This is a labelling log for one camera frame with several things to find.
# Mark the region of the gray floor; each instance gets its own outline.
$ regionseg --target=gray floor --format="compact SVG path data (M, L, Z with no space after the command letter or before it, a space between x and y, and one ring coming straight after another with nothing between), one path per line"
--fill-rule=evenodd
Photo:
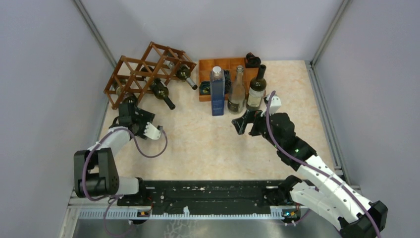
M339 238L335 228L315 213L297 227L264 220L153 220L138 225L126 238ZM123 233L127 221L106 222L110 232ZM107 238L103 220L79 220L73 238Z

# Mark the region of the table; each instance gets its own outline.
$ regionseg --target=table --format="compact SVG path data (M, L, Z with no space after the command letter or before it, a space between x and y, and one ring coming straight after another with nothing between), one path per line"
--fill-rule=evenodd
M297 136L307 141L333 169L314 93L304 61L263 61L267 66L265 79L267 93L276 90L282 101L278 112L286 112L295 124ZM198 67L191 78L198 82ZM120 73L128 75L128 69ZM170 98L176 105L170 110L163 100L147 94L138 105L156 114L153 125L162 125L168 136L168 147L159 157L144 158L133 141L127 143L115 157L120 176L141 177L147 180L219 180L219 179L285 179L296 175L293 169L281 162L276 149L261 136L251 137L247 127L238 135L231 123L240 117L231 114L225 103L225 114L211 115L210 102L199 102L198 90L187 83L171 81ZM108 104L101 137L112 120L118 116ZM157 154L164 146L163 136L158 141L138 138L143 152Z

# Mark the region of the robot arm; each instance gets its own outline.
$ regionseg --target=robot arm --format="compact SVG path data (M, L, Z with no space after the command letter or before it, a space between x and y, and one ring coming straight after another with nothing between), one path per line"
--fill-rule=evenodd
M143 139L157 140L161 136L161 126L154 127L152 122L155 114L139 109L133 102L120 104L118 113L119 116L99 146L97 142L87 150L74 154L74 185L78 197L85 197L82 187L83 167L93 150L86 171L86 188L90 196L137 194L142 188L141 179L118 175L114 157L132 139L127 130ZM91 172L95 167L98 167L98 172Z
M372 203L367 198L358 194L348 184L346 184L339 176L337 176L316 154L316 151L301 138L297 137L294 132L294 124L290 121L286 113L275 113L281 106L281 101L277 96L273 96L269 114L269 128L267 128L265 111L246 111L245 114L238 119L232 121L238 134L243 134L247 124L252 123L253 127L249 133L251 136L261 135L273 146L275 143L269 136L268 130L272 131L275 141L288 154L296 159L306 162L309 166L318 168L328 175L303 166L280 151L277 155L281 160L292 167L295 171L305 176L317 188L309 186L306 182L301 181L295 176L288 177L284 184L279 184L279 192L290 203L296 202L307 206L320 216L324 217L333 224L344 238L374 238L376 237L372 223L367 218L363 209L353 200L345 191L351 191L358 199L360 204L373 217L379 230L385 227L387 207L381 202Z

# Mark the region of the wooden wine rack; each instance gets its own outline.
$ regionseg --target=wooden wine rack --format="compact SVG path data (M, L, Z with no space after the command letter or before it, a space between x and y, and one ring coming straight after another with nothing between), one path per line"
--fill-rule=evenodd
M159 60L157 62L151 62L146 60L152 49L154 49L159 55ZM174 62L175 67L173 68L173 70L170 70L170 68L166 64L164 64L165 61ZM137 66L133 68L132 65L130 65L130 63L137 64ZM118 74L123 64L125 64L130 70L130 75ZM106 84L104 93L111 102L112 109L118 108L119 104L123 100L124 94L126 93L133 93L134 95L136 95L138 105L146 93L153 93L149 89L149 87L155 78L160 78L165 85L168 85L168 83L172 79L179 80L179 78L177 78L175 74L178 68L183 64L186 65L190 71L193 71L193 69L196 66L196 64L188 57L185 51L150 42L141 59L134 59L128 58L126 56L121 56L114 71L112 72L111 77L109 78L108 84ZM146 67L147 72L140 71L140 68L142 66ZM154 70L151 71L149 69L149 66L154 67ZM149 77L149 80L147 81L146 85L142 87L139 81L145 81L146 77ZM122 80L127 80L125 85L121 83ZM112 88L112 85L114 83L117 83L120 88L123 88L120 95L115 101L111 97L112 94L117 94L115 89ZM137 88L131 88L131 85L133 83L137 86Z
M230 74L230 80L233 83L236 76L236 67L242 65L244 67L244 76L242 78L245 85L245 98L248 98L249 94L249 85L251 79L255 78L258 73L258 68L245 68L245 58L222 58L222 59L201 59L198 61L198 70L199 70L199 85L204 81L210 80L210 72L214 66L219 66L224 70L228 70ZM200 90L199 101L200 102L209 102L211 101L211 95L201 95Z

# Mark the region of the white label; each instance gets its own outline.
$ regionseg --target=white label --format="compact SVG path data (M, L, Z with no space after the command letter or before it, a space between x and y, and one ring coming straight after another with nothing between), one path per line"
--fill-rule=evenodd
M264 92L265 90L257 92L254 89L250 88L247 104L253 108L259 107L261 103L261 98L264 97Z

